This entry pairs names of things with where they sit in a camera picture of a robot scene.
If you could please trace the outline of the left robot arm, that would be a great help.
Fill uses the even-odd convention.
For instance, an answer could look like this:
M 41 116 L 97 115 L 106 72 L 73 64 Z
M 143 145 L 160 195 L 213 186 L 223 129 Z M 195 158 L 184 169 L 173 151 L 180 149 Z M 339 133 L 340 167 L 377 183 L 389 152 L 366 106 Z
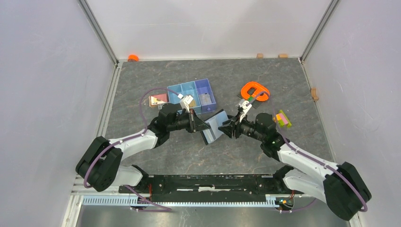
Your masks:
M 108 140 L 96 137 L 82 156 L 75 171 L 84 179 L 85 188 L 102 192 L 112 185 L 127 184 L 136 192 L 148 188 L 148 179 L 133 166 L 122 166 L 121 161 L 141 151 L 164 144 L 172 131 L 195 133 L 210 129 L 193 109 L 179 109 L 178 104 L 165 104 L 145 129 L 135 134 Z

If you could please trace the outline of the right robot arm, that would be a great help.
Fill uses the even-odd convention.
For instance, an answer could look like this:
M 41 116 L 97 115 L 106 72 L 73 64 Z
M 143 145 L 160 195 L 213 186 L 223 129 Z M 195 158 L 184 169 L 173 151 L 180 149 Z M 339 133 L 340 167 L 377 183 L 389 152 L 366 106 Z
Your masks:
M 282 135 L 272 115 L 260 113 L 253 122 L 232 116 L 218 129 L 230 138 L 245 135 L 260 141 L 264 154 L 286 164 L 288 170 L 273 180 L 277 192 L 306 193 L 346 221 L 358 212 L 368 211 L 372 194 L 358 170 L 351 163 L 337 164 L 301 149 Z

